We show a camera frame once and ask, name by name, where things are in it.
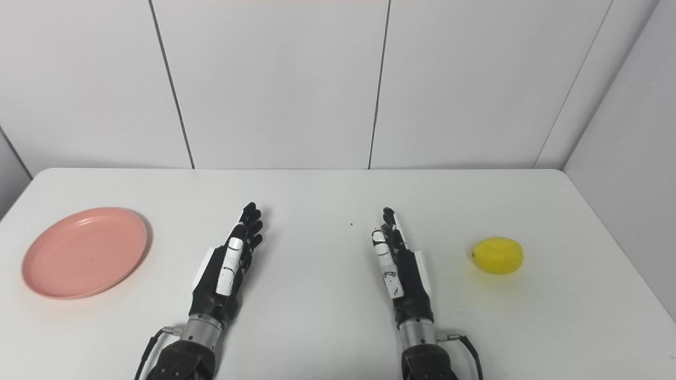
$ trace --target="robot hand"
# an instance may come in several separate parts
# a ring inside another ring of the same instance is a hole
[[[383,280],[394,304],[394,319],[400,332],[402,376],[404,380],[458,380],[451,369],[448,353],[437,341],[459,339],[477,361],[479,378],[483,378],[479,355],[469,340],[461,335],[440,335],[434,328],[430,286],[423,253],[412,252],[399,220],[391,208],[383,210],[385,224],[373,231],[372,242]]]
[[[261,212],[251,202],[242,212],[239,223],[226,243],[216,248],[193,290],[189,319],[180,333],[180,339],[162,350],[158,362],[150,371],[148,380],[210,380],[216,374],[214,346],[221,332],[236,317],[239,309],[237,294],[254,249],[263,241]],[[151,338],[144,358],[152,350],[165,328]],[[145,362],[141,365],[139,378]]]

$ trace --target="robotic hand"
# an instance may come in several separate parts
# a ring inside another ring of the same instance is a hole
[[[394,319],[400,332],[404,380],[458,380],[448,353],[437,342],[460,340],[477,363],[479,354],[464,335],[436,336],[430,302],[430,286],[423,253],[408,249],[399,220],[391,208],[383,210],[385,224],[373,231],[372,241],[387,292],[394,303]]]
[[[221,332],[239,309],[237,294],[254,249],[263,241],[261,212],[251,202],[226,243],[216,248],[193,290],[193,303],[185,328],[165,327],[158,331],[141,359],[136,380],[145,360],[162,333],[180,335],[180,339],[160,352],[147,380],[211,380],[216,374],[214,346]]]

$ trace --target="yellow lemon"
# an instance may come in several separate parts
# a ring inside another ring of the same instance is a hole
[[[472,258],[479,268],[489,273],[505,275],[523,263],[521,244],[506,237],[489,237],[474,246]]]

